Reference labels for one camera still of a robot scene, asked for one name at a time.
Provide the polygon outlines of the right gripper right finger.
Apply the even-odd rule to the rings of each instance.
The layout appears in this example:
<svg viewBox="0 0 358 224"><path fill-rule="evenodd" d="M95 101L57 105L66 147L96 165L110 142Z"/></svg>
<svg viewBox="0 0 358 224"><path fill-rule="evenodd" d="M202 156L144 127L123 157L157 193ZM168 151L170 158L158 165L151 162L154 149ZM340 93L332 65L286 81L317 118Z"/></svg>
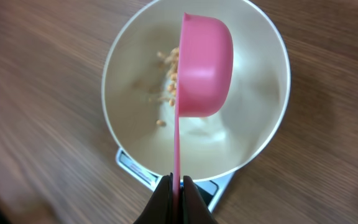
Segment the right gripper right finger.
<svg viewBox="0 0 358 224"><path fill-rule="evenodd" d="M182 224L218 224L190 176L183 177L181 193Z"/></svg>

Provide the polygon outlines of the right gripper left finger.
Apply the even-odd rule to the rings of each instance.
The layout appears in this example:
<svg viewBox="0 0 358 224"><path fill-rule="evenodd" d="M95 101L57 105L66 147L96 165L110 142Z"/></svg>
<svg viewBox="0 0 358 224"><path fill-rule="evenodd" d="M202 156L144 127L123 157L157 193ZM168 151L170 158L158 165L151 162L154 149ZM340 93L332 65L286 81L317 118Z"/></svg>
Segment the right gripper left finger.
<svg viewBox="0 0 358 224"><path fill-rule="evenodd" d="M172 174L163 176L134 224L172 224L172 188Z"/></svg>

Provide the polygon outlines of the white digital kitchen scale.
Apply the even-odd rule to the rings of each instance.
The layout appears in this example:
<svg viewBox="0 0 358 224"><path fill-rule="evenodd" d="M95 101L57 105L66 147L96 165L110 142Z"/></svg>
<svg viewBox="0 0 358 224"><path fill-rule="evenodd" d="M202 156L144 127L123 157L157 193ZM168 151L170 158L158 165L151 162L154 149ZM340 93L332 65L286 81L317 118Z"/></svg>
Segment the white digital kitchen scale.
<svg viewBox="0 0 358 224"><path fill-rule="evenodd" d="M143 166L131 159L122 148L119 148L117 151L116 162L122 169L152 192L156 189L162 178L160 175L154 175L147 171ZM216 208L233 176L234 172L217 179L195 182L201 197L211 213Z"/></svg>

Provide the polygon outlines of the pink plastic measuring scoop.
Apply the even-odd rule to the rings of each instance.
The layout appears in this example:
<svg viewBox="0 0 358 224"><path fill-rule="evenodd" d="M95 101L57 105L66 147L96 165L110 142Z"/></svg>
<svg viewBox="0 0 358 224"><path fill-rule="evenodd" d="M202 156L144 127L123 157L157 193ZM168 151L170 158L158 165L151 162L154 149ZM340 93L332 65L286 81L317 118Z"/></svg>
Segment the pink plastic measuring scoop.
<svg viewBox="0 0 358 224"><path fill-rule="evenodd" d="M173 198L180 196L180 118L207 117L223 106L234 61L232 36L219 19L185 13L181 23L174 118Z"/></svg>

